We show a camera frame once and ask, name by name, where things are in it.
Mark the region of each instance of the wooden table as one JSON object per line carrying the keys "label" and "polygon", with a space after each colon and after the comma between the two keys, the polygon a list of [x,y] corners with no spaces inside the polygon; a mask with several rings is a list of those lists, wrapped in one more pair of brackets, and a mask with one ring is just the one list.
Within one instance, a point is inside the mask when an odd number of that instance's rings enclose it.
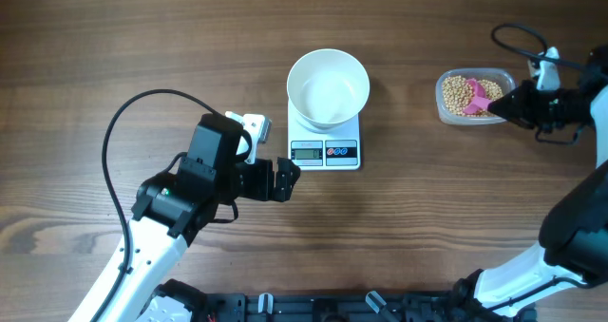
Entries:
{"label": "wooden table", "polygon": [[[505,21],[584,62],[606,42],[606,11],[605,0],[0,0],[0,321],[68,319],[108,261],[121,233],[100,151],[124,101],[168,87],[268,115],[259,153],[275,159],[288,71],[322,47],[370,74],[363,168],[305,173],[285,204],[240,199],[238,222],[205,228],[169,277],[208,293],[444,290],[504,263],[592,171],[594,133],[557,147],[507,123],[445,125],[435,82],[472,66],[527,78],[524,58],[489,40]],[[160,96],[121,117],[109,163],[129,214],[201,113]],[[543,300],[541,321],[605,321],[607,288]]]}

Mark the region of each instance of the pink scoop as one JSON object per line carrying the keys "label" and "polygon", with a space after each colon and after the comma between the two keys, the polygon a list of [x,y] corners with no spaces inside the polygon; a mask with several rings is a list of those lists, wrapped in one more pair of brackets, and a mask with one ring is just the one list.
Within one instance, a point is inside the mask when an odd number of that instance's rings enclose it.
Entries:
{"label": "pink scoop", "polygon": [[487,110],[487,107],[492,103],[491,100],[485,98],[485,89],[475,79],[468,79],[465,81],[468,85],[473,87],[473,99],[471,103],[463,109],[465,114],[475,114],[480,109]]}

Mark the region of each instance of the white ceramic bowl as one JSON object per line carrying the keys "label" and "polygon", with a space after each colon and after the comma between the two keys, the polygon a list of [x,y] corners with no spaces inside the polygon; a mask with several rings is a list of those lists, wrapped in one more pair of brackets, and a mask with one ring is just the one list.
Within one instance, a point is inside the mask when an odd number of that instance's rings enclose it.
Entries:
{"label": "white ceramic bowl", "polygon": [[353,118],[370,96],[370,78],[361,63],[336,49],[302,56],[287,77],[295,110],[319,129],[333,129]]}

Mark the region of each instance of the digital kitchen scale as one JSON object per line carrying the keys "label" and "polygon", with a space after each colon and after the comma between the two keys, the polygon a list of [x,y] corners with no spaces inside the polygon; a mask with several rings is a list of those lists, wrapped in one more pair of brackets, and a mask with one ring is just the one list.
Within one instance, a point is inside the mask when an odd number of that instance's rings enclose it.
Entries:
{"label": "digital kitchen scale", "polygon": [[305,121],[288,103],[288,155],[303,171],[356,170],[361,166],[359,116],[333,129]]}

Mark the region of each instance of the black metal base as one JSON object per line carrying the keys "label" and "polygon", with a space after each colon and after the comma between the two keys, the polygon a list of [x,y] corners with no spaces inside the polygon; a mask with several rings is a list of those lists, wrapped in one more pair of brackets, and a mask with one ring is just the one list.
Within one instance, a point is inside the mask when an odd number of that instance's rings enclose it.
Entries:
{"label": "black metal base", "polygon": [[[170,280],[157,288],[155,294],[171,296],[181,301],[186,288],[190,296],[192,287]],[[450,292],[422,292],[411,294],[382,294],[387,309],[401,322],[447,322],[444,308]],[[258,311],[259,296],[244,294],[203,294],[198,292],[200,304],[188,300],[185,306],[193,311],[195,322],[386,322],[366,303],[364,294],[355,295],[302,295],[276,296],[272,313]],[[268,302],[262,304],[267,310]],[[475,318],[473,322],[485,321]],[[526,307],[514,318],[503,317],[503,322],[536,322],[534,305]]]}

